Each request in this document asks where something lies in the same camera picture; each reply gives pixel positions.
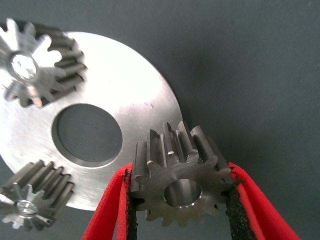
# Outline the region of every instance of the metal disc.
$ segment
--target metal disc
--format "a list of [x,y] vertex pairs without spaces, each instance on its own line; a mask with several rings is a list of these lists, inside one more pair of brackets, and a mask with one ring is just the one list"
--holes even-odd
[[[65,34],[74,38],[84,53],[84,82],[76,91],[41,109],[34,105],[22,108],[19,101],[7,102],[0,97],[0,154],[14,173],[39,159],[63,166],[75,183],[67,205],[93,211],[114,173],[133,161],[136,144],[146,140],[148,130],[161,131],[163,122],[177,128],[182,115],[165,79],[137,52],[104,36]],[[75,104],[90,104],[114,117],[122,133],[117,156],[87,162],[63,149],[56,139],[54,120]]]

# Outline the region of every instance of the large hole in disc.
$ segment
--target large hole in disc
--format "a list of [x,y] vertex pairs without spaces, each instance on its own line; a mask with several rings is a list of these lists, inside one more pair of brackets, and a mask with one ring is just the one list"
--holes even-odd
[[117,121],[90,104],[76,104],[62,110],[53,122],[52,138],[62,155],[85,167],[109,163],[122,147]]
[[190,179],[179,179],[169,184],[164,190],[164,199],[167,204],[176,208],[193,206],[201,195],[198,183]]

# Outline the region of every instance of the center hole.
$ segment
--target center hole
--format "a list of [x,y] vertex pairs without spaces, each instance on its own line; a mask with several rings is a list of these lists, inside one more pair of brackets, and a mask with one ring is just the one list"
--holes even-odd
[[76,104],[62,110],[53,122],[52,139],[62,155],[85,167],[109,163],[122,148],[117,121],[90,104]]
[[37,72],[32,57],[23,54],[14,55],[11,59],[11,66],[15,74],[23,80],[32,79]]
[[193,206],[201,195],[198,183],[190,179],[179,179],[169,184],[164,190],[167,204],[176,208]]

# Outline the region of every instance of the gear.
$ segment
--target gear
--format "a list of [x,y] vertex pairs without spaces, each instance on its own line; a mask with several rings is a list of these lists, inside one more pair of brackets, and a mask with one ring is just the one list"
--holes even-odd
[[7,31],[0,27],[0,81],[7,101],[20,99],[43,107],[75,88],[82,81],[76,73],[85,68],[77,59],[75,41],[61,31],[27,22],[23,31],[8,18]]
[[0,214],[14,229],[51,227],[69,200],[74,184],[54,163],[28,163],[0,188]]
[[218,213],[222,192],[231,187],[230,168],[217,146],[199,126],[191,132],[185,122],[178,130],[163,124],[163,133],[149,130],[147,142],[138,142],[131,177],[131,195],[146,219],[163,218],[162,226],[189,219],[202,223],[203,215]]

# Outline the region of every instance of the dark gray surface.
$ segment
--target dark gray surface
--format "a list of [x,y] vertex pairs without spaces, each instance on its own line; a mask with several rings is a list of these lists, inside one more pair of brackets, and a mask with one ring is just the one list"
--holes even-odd
[[[188,125],[215,137],[303,239],[317,239],[320,202],[320,2],[304,0],[2,1],[26,19],[120,41],[168,80]],[[10,171],[1,161],[0,180]],[[1,239],[80,239],[91,212]],[[139,239],[230,239],[222,213],[187,229],[139,222]]]

